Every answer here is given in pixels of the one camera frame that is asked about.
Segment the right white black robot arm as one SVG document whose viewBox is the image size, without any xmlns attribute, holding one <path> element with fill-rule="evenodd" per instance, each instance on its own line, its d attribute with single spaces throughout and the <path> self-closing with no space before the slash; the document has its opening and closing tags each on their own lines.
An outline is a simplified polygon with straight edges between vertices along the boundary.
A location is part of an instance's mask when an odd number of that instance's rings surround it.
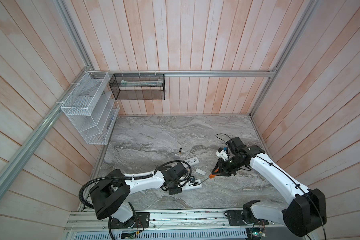
<svg viewBox="0 0 360 240">
<path fill-rule="evenodd" d="M 243 205 L 241 218 L 254 226 L 269 221 L 286 226 L 294 235 L 304 237 L 327 222 L 326 197 L 319 189 L 311 190 L 282 170 L 257 145 L 246 146 L 239 137 L 229 139 L 216 152 L 218 162 L 210 174 L 214 177 L 235 176 L 239 170 L 255 170 L 282 195 L 288 206 L 252 200 Z"/>
</svg>

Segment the orange handled screwdriver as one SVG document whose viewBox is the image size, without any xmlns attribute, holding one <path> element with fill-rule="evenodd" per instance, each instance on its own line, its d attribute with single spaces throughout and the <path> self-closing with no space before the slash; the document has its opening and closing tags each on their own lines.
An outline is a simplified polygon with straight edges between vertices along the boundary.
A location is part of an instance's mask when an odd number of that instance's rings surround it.
<svg viewBox="0 0 360 240">
<path fill-rule="evenodd" d="M 202 183 L 206 182 L 207 180 L 213 179 L 213 178 L 215 178 L 215 177 L 216 177 L 216 175 L 209 175 L 208 178 L 205 179 L 205 180 L 203 180 L 203 181 L 201 181 L 201 182 L 199 183 L 199 185 L 201 185 Z"/>
</svg>

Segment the white remote control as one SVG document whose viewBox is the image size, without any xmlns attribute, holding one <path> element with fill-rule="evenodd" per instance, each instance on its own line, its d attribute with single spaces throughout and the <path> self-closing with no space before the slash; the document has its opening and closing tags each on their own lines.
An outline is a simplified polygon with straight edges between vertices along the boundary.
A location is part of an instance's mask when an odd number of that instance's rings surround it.
<svg viewBox="0 0 360 240">
<path fill-rule="evenodd" d="M 197 157 L 193 157 L 190 159 L 185 160 L 186 163 L 188 163 L 191 167 L 198 165 L 200 163 L 199 159 Z"/>
<path fill-rule="evenodd" d="M 202 188 L 202 181 L 201 180 L 195 180 L 195 182 L 191 183 L 188 182 L 184 187 L 182 187 L 183 191 L 189 191 L 189 190 L 195 190 Z"/>
</svg>

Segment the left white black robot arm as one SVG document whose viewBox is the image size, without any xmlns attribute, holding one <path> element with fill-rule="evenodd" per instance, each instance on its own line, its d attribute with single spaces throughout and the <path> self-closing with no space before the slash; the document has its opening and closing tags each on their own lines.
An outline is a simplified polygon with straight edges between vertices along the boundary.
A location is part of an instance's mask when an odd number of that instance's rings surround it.
<svg viewBox="0 0 360 240">
<path fill-rule="evenodd" d="M 84 205 L 95 210 L 98 220 L 113 217 L 125 223 L 134 217 L 132 206 L 126 202 L 128 196 L 150 189 L 178 194 L 191 177 L 192 167 L 184 161 L 170 161 L 142 174 L 123 174 L 117 169 L 84 184 L 79 197 Z"/>
</svg>

